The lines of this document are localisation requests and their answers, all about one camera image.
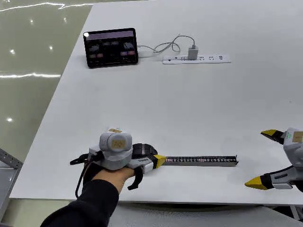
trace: white cable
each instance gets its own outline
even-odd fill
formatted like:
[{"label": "white cable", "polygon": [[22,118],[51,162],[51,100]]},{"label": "white cable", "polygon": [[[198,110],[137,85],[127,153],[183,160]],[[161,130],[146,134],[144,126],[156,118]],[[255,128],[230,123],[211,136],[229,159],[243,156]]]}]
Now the white cable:
[{"label": "white cable", "polygon": [[[146,47],[146,48],[149,48],[149,49],[153,50],[153,53],[162,53],[162,52],[164,52],[165,50],[167,50],[167,49],[170,48],[170,47],[172,48],[172,50],[173,50],[174,52],[180,52],[180,51],[181,51],[180,46],[179,46],[177,43],[175,43],[175,40],[178,39],[179,37],[187,37],[187,38],[192,39],[193,42],[194,42],[194,46],[195,46],[195,40],[194,40],[192,37],[190,37],[190,36],[188,36],[188,35],[177,35],[176,38],[173,39],[173,41],[167,42],[167,43],[159,44],[159,45],[157,45],[157,46],[154,47],[154,48],[151,48],[151,47],[145,46],[145,45],[138,45],[138,47]],[[162,46],[162,45],[166,45],[166,46],[165,46],[163,49],[160,49],[160,50],[157,51],[157,48],[158,48],[159,46]],[[174,49],[174,45],[176,45],[176,46],[178,47],[178,50],[177,50],[177,51]]]}]

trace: gray floor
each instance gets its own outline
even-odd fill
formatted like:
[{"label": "gray floor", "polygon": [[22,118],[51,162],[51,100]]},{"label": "gray floor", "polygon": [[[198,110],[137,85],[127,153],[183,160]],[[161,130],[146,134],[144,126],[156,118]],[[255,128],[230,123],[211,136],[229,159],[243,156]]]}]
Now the gray floor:
[{"label": "gray floor", "polygon": [[[0,147],[21,161],[94,2],[99,1],[0,0]],[[66,204],[12,200],[3,222],[39,226]]]}]

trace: tablet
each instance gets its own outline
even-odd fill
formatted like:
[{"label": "tablet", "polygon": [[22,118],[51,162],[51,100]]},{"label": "tablet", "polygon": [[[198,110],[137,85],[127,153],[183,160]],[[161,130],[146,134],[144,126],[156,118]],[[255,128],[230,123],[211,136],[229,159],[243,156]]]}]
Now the tablet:
[{"label": "tablet", "polygon": [[90,68],[138,63],[134,28],[85,32],[83,38]]}]

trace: sticker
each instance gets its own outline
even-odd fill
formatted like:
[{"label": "sticker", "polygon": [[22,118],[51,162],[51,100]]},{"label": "sticker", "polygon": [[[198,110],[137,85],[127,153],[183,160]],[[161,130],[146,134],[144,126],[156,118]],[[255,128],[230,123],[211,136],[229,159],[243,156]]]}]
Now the sticker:
[{"label": "sticker", "polygon": [[114,133],[121,133],[122,132],[122,130],[118,130],[118,129],[110,129],[108,131],[112,131]]},{"label": "sticker", "polygon": [[293,143],[302,143],[303,131],[295,131],[293,137]]},{"label": "sticker", "polygon": [[125,148],[125,140],[112,140],[112,148]]}]

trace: human hand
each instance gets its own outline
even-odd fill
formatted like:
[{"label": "human hand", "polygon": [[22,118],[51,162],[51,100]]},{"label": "human hand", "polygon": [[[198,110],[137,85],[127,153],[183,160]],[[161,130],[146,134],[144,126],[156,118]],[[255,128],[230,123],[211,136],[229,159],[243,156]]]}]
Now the human hand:
[{"label": "human hand", "polygon": [[117,188],[120,194],[125,181],[132,176],[134,176],[134,170],[127,167],[114,171],[102,169],[93,177],[92,180],[99,179],[99,180],[105,180],[107,182],[110,182],[113,186]]}]

